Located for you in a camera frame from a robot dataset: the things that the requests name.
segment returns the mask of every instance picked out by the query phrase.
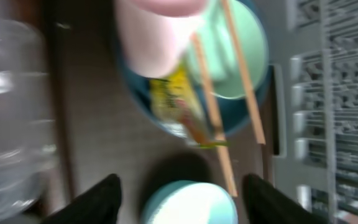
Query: wire rack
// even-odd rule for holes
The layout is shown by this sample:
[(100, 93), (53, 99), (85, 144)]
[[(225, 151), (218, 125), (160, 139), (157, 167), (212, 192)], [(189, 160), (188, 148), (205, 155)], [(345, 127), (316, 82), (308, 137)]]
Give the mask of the wire rack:
[(276, 188), (329, 223), (358, 216), (358, 0), (258, 0), (277, 86)]

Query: wooden chopstick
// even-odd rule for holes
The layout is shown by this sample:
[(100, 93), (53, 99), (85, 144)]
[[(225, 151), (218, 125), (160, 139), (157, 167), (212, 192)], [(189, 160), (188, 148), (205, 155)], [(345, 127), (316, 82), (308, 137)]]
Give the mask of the wooden chopstick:
[(259, 144), (266, 144), (264, 129), (262, 127), (262, 120), (260, 119), (258, 104), (256, 101), (254, 87), (252, 86), (251, 79), (249, 77), (249, 71), (246, 58), (242, 52), (239, 38), (237, 36), (236, 27), (232, 18), (229, 0), (221, 0), (223, 5), (224, 16), (226, 18), (227, 26), (229, 27), (230, 36), (234, 44), (234, 50), (236, 52), (237, 61), (240, 68), (242, 85), (246, 92), (246, 102), (248, 110), (252, 120), (252, 126), (256, 135), (256, 140)]
[[(221, 119), (221, 114), (219, 112), (218, 102), (216, 101), (215, 96), (212, 94), (213, 83), (209, 77), (208, 66), (204, 58), (204, 50), (201, 45), (200, 38), (197, 34), (194, 34), (191, 38), (191, 41), (196, 49), (197, 62), (201, 69), (201, 79), (203, 83), (203, 91), (206, 99), (206, 104), (209, 113), (209, 120), (214, 127), (215, 140), (225, 141), (226, 137), (224, 136), (223, 124)], [(218, 156), (219, 161), (223, 170), (224, 180), (226, 182), (227, 191), (232, 197), (237, 197), (237, 188), (234, 181), (233, 170), (231, 167), (231, 160), (229, 155), (229, 150), (226, 146), (218, 146)]]

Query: dish rack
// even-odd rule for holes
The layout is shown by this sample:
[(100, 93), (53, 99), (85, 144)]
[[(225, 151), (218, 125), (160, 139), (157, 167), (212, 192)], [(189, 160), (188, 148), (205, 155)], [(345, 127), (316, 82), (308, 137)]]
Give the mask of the dish rack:
[(330, 223), (358, 216), (358, 0), (258, 0), (277, 85), (274, 184)]

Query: blue bowl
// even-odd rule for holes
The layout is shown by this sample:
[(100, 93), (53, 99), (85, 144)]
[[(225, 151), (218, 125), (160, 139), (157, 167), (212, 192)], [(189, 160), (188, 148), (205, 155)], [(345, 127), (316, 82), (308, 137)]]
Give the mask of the blue bowl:
[(151, 196), (142, 214), (142, 224), (152, 224), (158, 216), (164, 223), (204, 220), (202, 224), (237, 224), (237, 210), (231, 196), (220, 186), (180, 180), (168, 184)]
[[(251, 0), (238, 0), (245, 4), (247, 7), (249, 7), (256, 15), (259, 15), (257, 12), (255, 5), (252, 3)], [(119, 40), (115, 39), (115, 49), (116, 49), (116, 58), (117, 58), (117, 64), (119, 65), (119, 68), (122, 71), (124, 81), (133, 96), (133, 99), (135, 99), (135, 102), (137, 105), (141, 108), (141, 110), (159, 127), (167, 131), (166, 128), (164, 128), (158, 119), (154, 116), (154, 114), (151, 111), (150, 108), (150, 87), (149, 87), (149, 81), (147, 78), (142, 77), (136, 73), (134, 73), (126, 64), (123, 56), (123, 51), (121, 48), (121, 45), (119, 43)], [(270, 81), (272, 77), (272, 67), (269, 67), (267, 70), (267, 75), (265, 77), (265, 80), (259, 86), (259, 88), (255, 92), (255, 96), (258, 102), (258, 105), (261, 106), (261, 104), (264, 102), (266, 94), (269, 90)], [(200, 99), (200, 103), (202, 104), (205, 111), (206, 109), (206, 101), (203, 94), (203, 91), (200, 87), (195, 87), (196, 94), (198, 95)], [(223, 122), (223, 128), (225, 134), (228, 136), (230, 134), (233, 134), (240, 130), (242, 127), (247, 125), (250, 121), (247, 105), (244, 101), (244, 99), (238, 99), (238, 100), (228, 100), (224, 98), (218, 98), (218, 104), (219, 109), (221, 112), (222, 122)]]

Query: yellow packet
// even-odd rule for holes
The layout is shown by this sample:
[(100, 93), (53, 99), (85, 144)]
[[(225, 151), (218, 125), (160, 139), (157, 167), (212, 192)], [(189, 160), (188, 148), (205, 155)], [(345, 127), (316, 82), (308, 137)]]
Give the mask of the yellow packet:
[(198, 147), (226, 145), (211, 141), (205, 113), (182, 63), (167, 78), (152, 79), (150, 86), (152, 111), (162, 123), (180, 124), (188, 142), (195, 142)]

